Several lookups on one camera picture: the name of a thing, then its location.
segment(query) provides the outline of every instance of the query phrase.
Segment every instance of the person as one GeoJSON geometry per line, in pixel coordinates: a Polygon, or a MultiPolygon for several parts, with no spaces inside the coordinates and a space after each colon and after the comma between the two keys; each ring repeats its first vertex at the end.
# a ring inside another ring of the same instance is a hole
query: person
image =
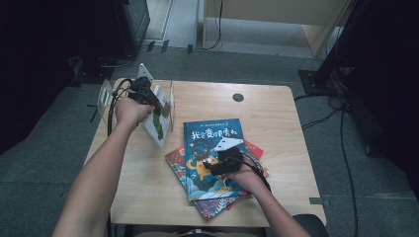
{"type": "MultiPolygon", "coordinates": [[[[122,98],[115,110],[117,124],[74,180],[52,236],[105,236],[128,139],[154,108],[122,98]]],[[[253,194],[276,236],[309,236],[249,167],[226,177],[253,194]]]]}

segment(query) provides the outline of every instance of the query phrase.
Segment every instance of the children's picture book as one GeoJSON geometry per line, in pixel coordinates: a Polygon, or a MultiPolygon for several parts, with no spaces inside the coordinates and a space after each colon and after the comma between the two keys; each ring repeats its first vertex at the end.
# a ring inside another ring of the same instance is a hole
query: children's picture book
{"type": "MultiPolygon", "coordinates": [[[[247,154],[259,160],[263,154],[263,150],[258,146],[245,140],[247,146],[247,154]]],[[[166,155],[166,161],[181,182],[182,187],[186,189],[186,165],[185,165],[185,147],[181,146],[166,155]]],[[[216,198],[195,200],[194,204],[204,219],[211,219],[225,209],[230,209],[236,197],[216,198]]]]}
{"type": "Polygon", "coordinates": [[[188,200],[249,195],[234,181],[214,176],[204,165],[219,163],[217,151],[232,146],[247,152],[239,118],[184,122],[184,137],[188,200]]]}
{"type": "Polygon", "coordinates": [[[151,115],[141,123],[141,126],[148,132],[159,147],[163,147],[171,122],[170,101],[160,86],[154,88],[154,94],[160,102],[160,110],[154,110],[151,115]]]}

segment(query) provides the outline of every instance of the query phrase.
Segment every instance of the wooden desk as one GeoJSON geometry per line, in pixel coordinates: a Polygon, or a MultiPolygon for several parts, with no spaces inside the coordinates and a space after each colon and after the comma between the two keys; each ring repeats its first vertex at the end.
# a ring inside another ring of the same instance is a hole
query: wooden desk
{"type": "MultiPolygon", "coordinates": [[[[314,56],[329,39],[352,0],[225,0],[223,19],[278,22],[302,25],[314,56]]],[[[205,0],[203,45],[207,18],[219,18],[221,0],[205,0]]]]}
{"type": "MultiPolygon", "coordinates": [[[[154,81],[169,92],[170,82],[154,81]]],[[[265,152],[263,163],[269,168],[268,182],[280,203],[292,215],[312,213],[324,224],[322,205],[310,204],[319,198],[307,148],[300,127],[293,94],[284,86],[261,86],[175,81],[174,130],[159,149],[139,127],[131,135],[120,185],[111,209],[113,223],[195,225],[195,226],[269,226],[259,204],[252,197],[241,197],[231,210],[210,221],[204,220],[195,206],[187,202],[182,188],[164,156],[183,145],[183,122],[205,119],[239,118],[244,137],[265,152]],[[232,100],[235,93],[244,101],[232,100]]],[[[107,137],[100,123],[88,158],[107,137]]]]}

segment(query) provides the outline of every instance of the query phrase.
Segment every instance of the blue book cover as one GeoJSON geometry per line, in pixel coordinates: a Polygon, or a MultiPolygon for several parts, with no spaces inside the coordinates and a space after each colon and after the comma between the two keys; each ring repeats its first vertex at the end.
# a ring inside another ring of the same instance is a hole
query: blue book cover
{"type": "Polygon", "coordinates": [[[214,176],[204,162],[218,163],[216,150],[237,146],[247,152],[238,118],[184,122],[186,188],[188,200],[248,195],[234,181],[214,176]]]}

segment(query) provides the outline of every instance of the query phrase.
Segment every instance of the white floor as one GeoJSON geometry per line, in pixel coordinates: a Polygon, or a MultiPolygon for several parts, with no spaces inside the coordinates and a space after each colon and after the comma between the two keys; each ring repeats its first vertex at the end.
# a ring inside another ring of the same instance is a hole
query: white floor
{"type": "MultiPolygon", "coordinates": [[[[170,12],[167,25],[161,23],[151,25],[150,23],[145,43],[156,40],[156,44],[160,44],[164,40],[169,40],[169,46],[173,47],[186,48],[188,44],[192,44],[194,48],[203,47],[204,5],[202,0],[171,0],[173,2],[169,9],[153,6],[158,2],[168,1],[170,0],[147,0],[151,22],[156,21],[158,16],[167,14],[168,10],[170,12]],[[155,26],[160,28],[165,26],[165,29],[156,30],[155,26]],[[162,37],[147,37],[155,32],[161,32],[162,37]]],[[[207,21],[206,48],[213,46],[217,40],[218,28],[215,22],[218,23],[218,19],[207,21]]],[[[336,36],[337,31],[317,58],[325,58],[326,50],[333,46],[336,36]]],[[[221,41],[213,50],[313,58],[301,25],[295,24],[221,19],[221,41]]]]}

